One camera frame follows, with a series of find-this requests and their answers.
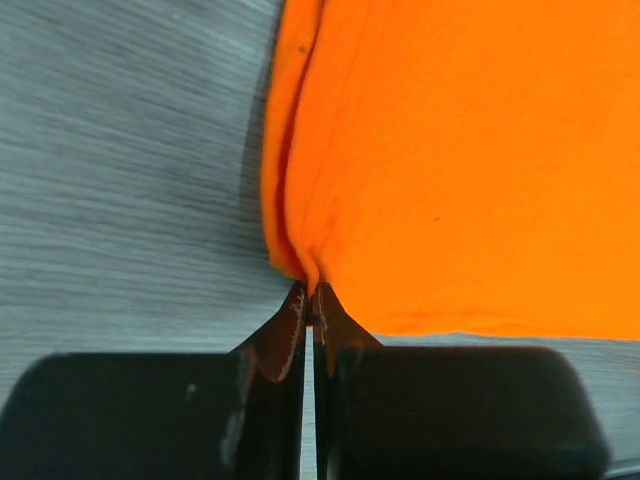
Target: orange cloth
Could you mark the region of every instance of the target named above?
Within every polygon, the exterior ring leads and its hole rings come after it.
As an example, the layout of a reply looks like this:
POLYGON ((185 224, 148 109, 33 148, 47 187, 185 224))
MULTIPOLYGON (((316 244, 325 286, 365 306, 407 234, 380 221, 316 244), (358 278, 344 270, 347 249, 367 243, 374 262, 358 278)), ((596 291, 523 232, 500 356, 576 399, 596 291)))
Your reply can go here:
POLYGON ((372 332, 640 339, 640 1, 289 0, 272 263, 372 332))

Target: wooden surface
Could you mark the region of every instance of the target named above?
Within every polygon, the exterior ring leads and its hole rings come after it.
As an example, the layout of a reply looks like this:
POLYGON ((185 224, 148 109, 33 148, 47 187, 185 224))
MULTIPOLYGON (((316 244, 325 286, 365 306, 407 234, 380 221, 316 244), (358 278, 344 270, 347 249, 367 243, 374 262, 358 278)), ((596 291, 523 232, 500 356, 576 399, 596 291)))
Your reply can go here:
MULTIPOLYGON (((258 204, 278 12, 0 2, 0 403, 41 355, 228 350, 279 306, 289 282, 267 265, 258 204)), ((579 368, 616 457, 640 456, 640 346, 551 344, 579 368)))

